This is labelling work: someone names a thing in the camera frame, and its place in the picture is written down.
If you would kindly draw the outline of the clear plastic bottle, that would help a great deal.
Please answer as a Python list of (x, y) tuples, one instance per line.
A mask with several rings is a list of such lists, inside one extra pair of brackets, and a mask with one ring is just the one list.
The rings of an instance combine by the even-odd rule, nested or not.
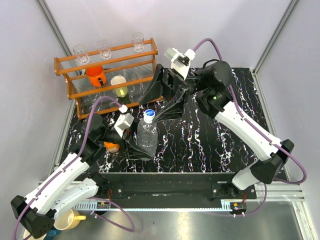
[(157, 150), (158, 147), (158, 130), (157, 123), (146, 123), (143, 118), (139, 121), (137, 125), (137, 145), (141, 148), (153, 148)]

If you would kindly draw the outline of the small white bottle cap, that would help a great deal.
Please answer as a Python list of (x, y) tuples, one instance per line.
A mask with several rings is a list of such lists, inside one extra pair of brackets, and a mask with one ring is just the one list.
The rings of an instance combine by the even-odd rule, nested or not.
[(156, 112), (153, 109), (147, 109), (143, 113), (143, 120), (150, 124), (153, 122), (154, 118), (156, 116)]

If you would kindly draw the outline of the orange juice bottle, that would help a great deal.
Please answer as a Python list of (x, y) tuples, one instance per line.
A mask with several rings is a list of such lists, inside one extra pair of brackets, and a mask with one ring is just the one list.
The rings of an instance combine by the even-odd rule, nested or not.
[(116, 153), (120, 149), (119, 144), (111, 142), (104, 142), (104, 146), (110, 153)]

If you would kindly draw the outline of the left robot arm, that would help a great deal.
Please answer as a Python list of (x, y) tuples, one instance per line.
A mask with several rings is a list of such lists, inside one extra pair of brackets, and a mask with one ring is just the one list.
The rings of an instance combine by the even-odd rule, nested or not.
[(114, 126), (106, 125), (97, 113), (87, 117), (83, 139), (77, 142), (63, 163), (32, 192), (11, 200), (16, 224), (22, 225), (29, 233), (26, 239), (43, 237), (62, 214), (81, 201), (112, 196), (118, 184), (98, 172), (90, 173), (80, 184), (66, 189), (104, 155), (106, 149), (102, 142), (119, 144), (130, 160), (150, 157), (134, 141), (138, 124), (139, 120), (130, 113), (121, 114)]

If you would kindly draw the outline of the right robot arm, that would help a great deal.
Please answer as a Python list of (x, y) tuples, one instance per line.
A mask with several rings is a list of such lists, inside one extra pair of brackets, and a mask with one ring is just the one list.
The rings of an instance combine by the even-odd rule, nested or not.
[(168, 103), (156, 114), (155, 121), (176, 120), (182, 117), (188, 97), (197, 94), (198, 108), (229, 128), (257, 157), (257, 161), (238, 171), (227, 185), (228, 195), (236, 199), (251, 185), (271, 184), (276, 180), (295, 145), (290, 139), (281, 140), (266, 131), (239, 107), (235, 93), (228, 90), (234, 80), (230, 65), (223, 60), (187, 70), (185, 77), (159, 63), (139, 104), (163, 97)]

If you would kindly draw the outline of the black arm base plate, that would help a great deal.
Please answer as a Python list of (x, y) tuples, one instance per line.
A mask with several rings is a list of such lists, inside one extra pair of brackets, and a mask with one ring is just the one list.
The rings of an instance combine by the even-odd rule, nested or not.
[(232, 185), (233, 173), (92, 173), (96, 197), (110, 198), (126, 209), (219, 208), (221, 200), (255, 200), (253, 184)]

